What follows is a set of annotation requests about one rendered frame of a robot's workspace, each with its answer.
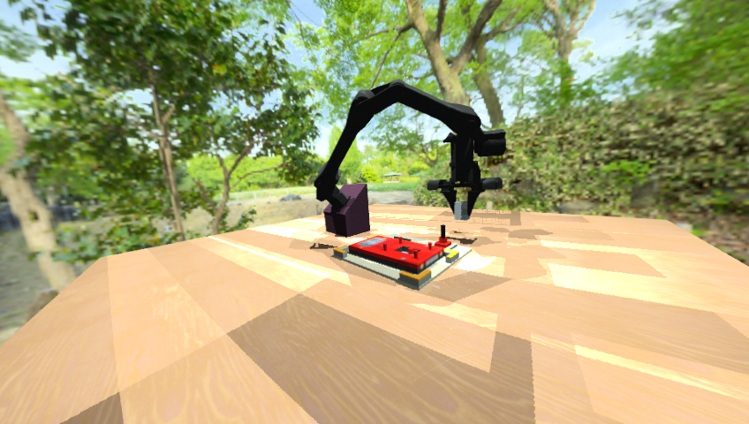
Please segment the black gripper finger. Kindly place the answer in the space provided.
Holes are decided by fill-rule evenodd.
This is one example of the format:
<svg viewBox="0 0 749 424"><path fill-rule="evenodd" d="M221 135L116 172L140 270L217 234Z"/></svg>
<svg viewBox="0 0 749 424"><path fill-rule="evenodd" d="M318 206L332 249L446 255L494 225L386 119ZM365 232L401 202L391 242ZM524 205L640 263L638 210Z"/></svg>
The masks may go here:
<svg viewBox="0 0 749 424"><path fill-rule="evenodd" d="M481 192L485 192L486 189L480 190L480 191L468 191L468 200L467 200L467 213L470 216L473 212L473 207L475 205L475 201L479 194Z"/></svg>
<svg viewBox="0 0 749 424"><path fill-rule="evenodd" d="M443 193L443 196L449 203L452 213L454 215L454 202L456 201L457 189L454 189L451 191L440 191L440 193Z"/></svg>

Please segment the cream flat base plate with orange corner brackets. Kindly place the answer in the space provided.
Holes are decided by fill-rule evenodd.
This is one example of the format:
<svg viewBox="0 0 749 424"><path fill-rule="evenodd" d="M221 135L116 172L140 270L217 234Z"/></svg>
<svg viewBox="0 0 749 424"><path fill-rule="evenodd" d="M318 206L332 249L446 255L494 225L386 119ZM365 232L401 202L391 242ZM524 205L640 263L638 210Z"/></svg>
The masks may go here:
<svg viewBox="0 0 749 424"><path fill-rule="evenodd" d="M435 243L436 243L436 241L432 241L432 240L426 240L422 238L413 238L413 237L398 235L394 233L388 236L384 236L384 237L393 238L393 239L398 239L399 237L402 237L402 240L420 243L424 245L428 245L428 243L431 242L432 246L435 246ZM448 269L454 263L456 263L465 255L470 253L471 250L472 250L471 247L458 246L458 244L453 244L451 246L448 246L447 248L444 249L444 257L441 260L437 261L430 268L423 270L419 274L413 274L413 273L404 271L402 269L393 268L391 266L382 264L377 261L371 261L369 259L360 257L355 254L350 254L348 245L340 246L338 248L333 249L333 253L334 253L333 256L342 261L349 262L350 264L353 264L360 268L371 271L377 275L384 276L390 280L395 280L395 281L398 281L399 283L411 286L412 288L415 288L419 291L421 288L423 288L425 285L427 285L432 280L434 280L437 276L442 274L446 269Z"/></svg>

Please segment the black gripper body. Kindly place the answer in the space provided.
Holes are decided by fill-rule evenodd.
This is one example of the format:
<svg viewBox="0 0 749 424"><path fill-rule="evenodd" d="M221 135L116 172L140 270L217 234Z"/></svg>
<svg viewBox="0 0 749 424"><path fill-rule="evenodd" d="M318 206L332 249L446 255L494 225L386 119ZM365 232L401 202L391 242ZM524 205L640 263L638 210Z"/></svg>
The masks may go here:
<svg viewBox="0 0 749 424"><path fill-rule="evenodd" d="M446 179L429 180L427 189L437 190L438 188L442 188L442 191L451 191L454 190L454 187L471 187L472 191L480 191L484 189L498 190L503 188L503 180L501 178L481 178L480 181L474 181L473 166L473 157L450 159L450 181ZM458 181L460 183L455 183ZM465 183L465 181L470 183Z"/></svg>

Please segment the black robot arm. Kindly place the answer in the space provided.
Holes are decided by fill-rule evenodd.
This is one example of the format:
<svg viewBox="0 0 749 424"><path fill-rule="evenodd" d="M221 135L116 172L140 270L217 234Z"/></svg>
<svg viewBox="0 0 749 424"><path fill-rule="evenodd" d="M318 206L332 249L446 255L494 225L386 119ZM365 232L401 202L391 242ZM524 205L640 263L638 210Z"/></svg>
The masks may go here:
<svg viewBox="0 0 749 424"><path fill-rule="evenodd" d="M443 143L450 142L450 159L473 157L473 151L479 157L501 156L506 150L505 130L483 131L480 118L471 107L444 102L403 80L394 79L371 90L360 90L354 96L340 138L314 180L318 201L327 200L334 210L344 207L351 196L344 195L336 186L342 172L338 169L341 162L374 114L397 102L441 121L456 133L449 132L443 140Z"/></svg>

